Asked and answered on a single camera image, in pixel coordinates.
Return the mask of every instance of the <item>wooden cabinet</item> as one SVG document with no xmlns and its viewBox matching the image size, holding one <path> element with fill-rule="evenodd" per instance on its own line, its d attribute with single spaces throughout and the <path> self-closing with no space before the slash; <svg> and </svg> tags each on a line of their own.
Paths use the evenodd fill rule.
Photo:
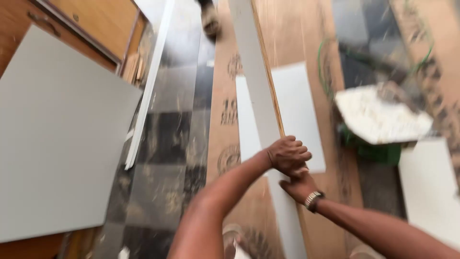
<svg viewBox="0 0 460 259">
<path fill-rule="evenodd" d="M 131 0 L 47 0 L 120 60 L 137 18 Z"/>
<path fill-rule="evenodd" d="M 0 0 L 0 77 L 34 23 L 83 55 L 114 72 L 116 64 L 27 0 Z"/>
</svg>

